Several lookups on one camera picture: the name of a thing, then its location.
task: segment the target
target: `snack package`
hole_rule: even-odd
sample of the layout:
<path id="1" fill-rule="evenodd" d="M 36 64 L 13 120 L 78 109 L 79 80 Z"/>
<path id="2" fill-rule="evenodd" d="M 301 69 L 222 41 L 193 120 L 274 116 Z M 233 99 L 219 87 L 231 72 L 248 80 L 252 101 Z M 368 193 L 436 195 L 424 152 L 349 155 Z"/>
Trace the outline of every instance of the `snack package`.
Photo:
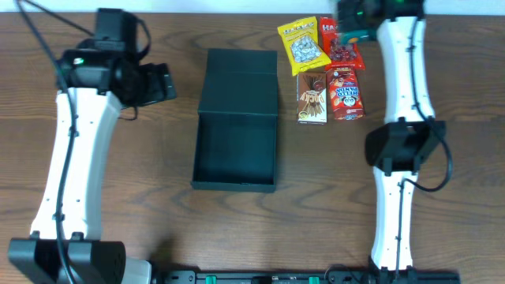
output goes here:
<path id="1" fill-rule="evenodd" d="M 350 67 L 338 67 L 326 72 L 331 108 L 337 120 L 354 120 L 365 116 L 356 73 Z"/>
<path id="2" fill-rule="evenodd" d="M 297 121 L 324 125 L 327 122 L 324 73 L 299 73 L 297 76 Z"/>
<path id="3" fill-rule="evenodd" d="M 326 70 L 334 67 L 351 66 L 355 69 L 365 69 L 363 57 L 357 49 L 357 44 L 339 44 L 337 36 L 337 23 L 334 19 L 321 17 L 319 29 L 323 36 L 324 52 L 330 57 L 331 64 L 326 66 Z"/>
<path id="4" fill-rule="evenodd" d="M 308 69 L 330 64 L 330 58 L 317 44 L 317 19 L 308 17 L 277 28 L 291 63 L 293 76 Z"/>

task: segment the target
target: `black cardboard box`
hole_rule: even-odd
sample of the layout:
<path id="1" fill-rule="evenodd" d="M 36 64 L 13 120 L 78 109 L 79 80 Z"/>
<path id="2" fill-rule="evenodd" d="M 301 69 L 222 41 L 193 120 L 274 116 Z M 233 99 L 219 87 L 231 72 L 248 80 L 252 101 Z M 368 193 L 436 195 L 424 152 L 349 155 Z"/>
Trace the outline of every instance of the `black cardboard box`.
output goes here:
<path id="1" fill-rule="evenodd" d="M 276 51 L 209 50 L 194 189 L 275 191 L 278 89 Z"/>

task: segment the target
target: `wood grain surface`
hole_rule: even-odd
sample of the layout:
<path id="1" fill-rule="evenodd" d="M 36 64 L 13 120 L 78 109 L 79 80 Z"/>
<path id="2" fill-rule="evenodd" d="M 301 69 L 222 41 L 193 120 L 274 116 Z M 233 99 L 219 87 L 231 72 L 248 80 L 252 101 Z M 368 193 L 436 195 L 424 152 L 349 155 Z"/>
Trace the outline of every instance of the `wood grain surface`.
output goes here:
<path id="1" fill-rule="evenodd" d="M 93 14 L 67 14 L 93 28 Z M 167 62 L 178 98 L 119 121 L 103 183 L 103 240 L 129 256 L 202 270 L 325 270 L 366 266 L 376 186 L 365 135 L 383 124 L 385 85 L 377 43 L 361 45 L 367 117 L 297 125 L 296 85 L 276 27 L 300 15 L 141 14 L 153 46 L 144 62 Z M 36 14 L 59 56 L 84 38 Z M 416 191 L 411 248 L 419 269 L 457 270 L 464 283 L 505 279 L 505 18 L 428 17 L 426 71 L 437 118 L 447 121 L 454 178 Z M 196 109 L 211 47 L 279 52 L 279 185 L 275 194 L 190 187 Z M 56 126 L 54 71 L 16 14 L 0 14 L 0 283 L 26 282 L 6 257 L 27 237 L 43 196 Z M 443 177 L 440 148 L 421 182 Z"/>

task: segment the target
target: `red snack bag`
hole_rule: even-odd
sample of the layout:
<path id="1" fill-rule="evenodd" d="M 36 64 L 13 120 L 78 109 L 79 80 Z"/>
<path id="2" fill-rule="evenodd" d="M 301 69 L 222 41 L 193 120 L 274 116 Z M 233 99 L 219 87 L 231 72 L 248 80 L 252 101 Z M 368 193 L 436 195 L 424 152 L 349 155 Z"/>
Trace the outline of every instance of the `red snack bag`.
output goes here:
<path id="1" fill-rule="evenodd" d="M 356 73 L 350 67 L 338 67 L 326 72 L 331 108 L 338 120 L 354 120 L 365 116 Z"/>
<path id="2" fill-rule="evenodd" d="M 334 67 L 351 66 L 355 69 L 365 70 L 365 64 L 361 57 L 357 44 L 339 44 L 337 36 L 337 23 L 334 19 L 321 17 L 319 30 L 323 36 L 323 50 L 330 57 L 331 63 L 326 65 L 326 70 Z"/>

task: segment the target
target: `black cable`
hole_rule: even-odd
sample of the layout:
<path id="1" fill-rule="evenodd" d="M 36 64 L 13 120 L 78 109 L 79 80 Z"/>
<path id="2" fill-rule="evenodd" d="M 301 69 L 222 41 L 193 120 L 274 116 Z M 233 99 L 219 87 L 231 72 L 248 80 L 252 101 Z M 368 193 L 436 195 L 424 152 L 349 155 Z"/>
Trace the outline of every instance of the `black cable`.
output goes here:
<path id="1" fill-rule="evenodd" d="M 356 281 L 356 283 L 361 283 L 361 281 L 356 277 L 356 275 L 354 275 L 354 273 L 345 265 L 345 264 L 342 264 L 342 263 L 337 263 L 337 264 L 332 264 L 325 272 L 324 272 L 324 277 L 323 277 L 323 280 L 326 280 L 326 276 L 328 274 L 328 272 L 330 271 L 330 269 L 332 269 L 333 267 L 343 267 L 345 270 L 347 270 L 347 272 L 349 272 L 350 276 L 354 279 L 354 281 Z"/>
<path id="2" fill-rule="evenodd" d="M 51 12 L 50 10 L 42 7 L 41 5 L 39 5 L 37 3 L 34 3 L 32 1 L 30 1 L 30 0 L 21 0 L 21 1 L 27 2 L 28 4 L 30 4 L 30 5 L 38 8 L 38 9 L 40 9 L 41 11 L 43 11 L 46 14 L 48 14 L 49 16 L 54 17 L 54 18 L 62 21 L 63 23 L 65 23 L 65 24 L 67 24 L 67 25 L 69 25 L 71 27 L 74 27 L 74 28 L 80 30 L 81 32 L 84 32 L 84 33 L 88 34 L 89 36 L 94 36 L 94 34 L 92 32 L 90 32 L 89 30 L 87 30 L 86 28 L 83 28 L 82 26 L 80 26 L 80 25 L 78 25 L 78 24 L 76 24 L 76 23 L 74 23 L 74 22 L 72 22 L 70 20 L 67 20 L 64 17 L 62 17 L 62 16 L 60 16 L 60 15 L 54 13 L 54 12 Z"/>
<path id="3" fill-rule="evenodd" d="M 402 218 L 403 218 L 403 186 L 404 184 L 401 183 L 400 185 L 400 212 L 398 213 L 398 235 L 396 236 L 397 240 L 397 245 L 396 245 L 396 274 L 395 277 L 396 279 L 400 279 L 400 245 L 402 241 Z"/>
<path id="4" fill-rule="evenodd" d="M 136 120 L 139 117 L 139 107 L 138 106 L 134 106 L 133 109 L 135 111 L 135 114 L 133 115 L 132 118 L 119 117 L 119 119 L 126 120 L 126 121 L 134 121 L 134 120 Z"/>
<path id="5" fill-rule="evenodd" d="M 445 141 L 445 139 L 442 137 L 442 135 L 440 135 L 438 129 L 432 123 L 432 119 L 426 118 L 425 114 L 423 114 L 423 112 L 421 111 L 421 108 L 419 107 L 419 101 L 417 100 L 416 78 L 415 78 L 414 66 L 413 66 L 413 51 L 416 48 L 416 46 L 414 45 L 414 36 L 415 36 L 415 32 L 416 32 L 417 22 L 419 20 L 420 20 L 419 17 L 416 17 L 416 20 L 413 23 L 412 32 L 410 33 L 410 46 L 408 49 L 409 53 L 410 53 L 410 79 L 412 80 L 412 93 L 413 93 L 414 106 L 416 107 L 417 112 L 419 113 L 419 116 L 421 116 L 421 118 L 428 124 L 431 131 L 435 134 L 436 138 L 442 144 L 443 150 L 445 151 L 445 156 L 447 157 L 447 168 L 446 168 L 446 172 L 445 172 L 445 178 L 443 179 L 443 181 L 439 185 L 437 185 L 434 188 L 424 187 L 424 186 L 419 185 L 415 181 L 412 181 L 408 178 L 405 178 L 402 181 L 402 185 L 406 181 L 406 182 L 411 183 L 412 185 L 414 185 L 415 187 L 417 187 L 418 189 L 420 189 L 422 191 L 435 192 L 435 191 L 441 190 L 450 181 L 451 176 L 452 176 L 452 170 L 453 170 L 453 162 L 452 162 L 452 154 L 451 154 L 451 150 L 449 149 L 449 145 L 447 145 L 447 142 Z"/>
<path id="6" fill-rule="evenodd" d="M 149 29 L 148 29 L 148 26 L 145 24 L 145 22 L 139 18 L 137 18 L 137 21 L 138 23 L 142 26 L 144 32 L 145 32 L 145 35 L 147 36 L 148 38 L 148 44 L 144 47 L 144 49 L 139 52 L 138 54 L 138 60 L 142 60 L 146 55 L 148 55 L 150 49 L 151 49 L 151 34 L 149 33 Z"/>
<path id="7" fill-rule="evenodd" d="M 35 3 L 30 2 L 28 0 L 14 0 L 14 3 L 17 5 L 17 8 L 19 9 L 20 15 L 23 18 L 24 22 L 26 25 L 30 28 L 32 31 L 32 34 L 37 38 L 37 41 L 39 42 L 40 46 L 42 47 L 44 53 L 47 55 L 47 57 L 50 59 L 50 62 L 53 64 L 53 67 L 56 70 L 56 75 L 58 78 L 58 83 L 60 85 L 60 88 L 62 89 L 62 92 L 66 93 L 67 99 L 69 100 L 69 108 L 70 108 L 70 129 L 69 129 L 69 145 L 66 150 L 66 155 L 65 155 L 65 162 L 63 163 L 63 169 L 62 169 L 62 176 L 60 179 L 60 183 L 58 186 L 58 196 L 56 198 L 56 211 L 54 213 L 54 219 L 56 222 L 56 245 L 58 247 L 58 256 L 60 258 L 60 261 L 62 263 L 63 269 L 65 270 L 65 273 L 67 277 L 69 278 L 70 284 L 75 284 L 76 280 L 73 277 L 72 270 L 70 268 L 69 264 L 69 256 L 65 252 L 65 246 L 63 245 L 63 232 L 62 232 L 62 201 L 63 201 L 63 193 L 65 191 L 65 182 L 66 182 L 66 177 L 69 171 L 69 164 L 70 164 L 70 157 L 72 156 L 72 150 L 73 150 L 73 143 L 77 134 L 76 130 L 76 115 L 75 115 L 75 108 L 72 102 L 72 98 L 69 94 L 69 88 L 68 85 L 65 81 L 65 78 L 63 76 L 63 72 L 54 57 L 53 53 L 51 52 L 51 49 L 47 45 L 46 41 L 43 39 L 42 35 L 40 35 L 39 31 L 35 27 L 35 25 L 32 23 L 32 20 L 30 17 L 27 15 L 27 13 L 24 11 L 23 6 L 21 5 L 21 1 L 26 1 L 30 5 L 34 5 Z"/>

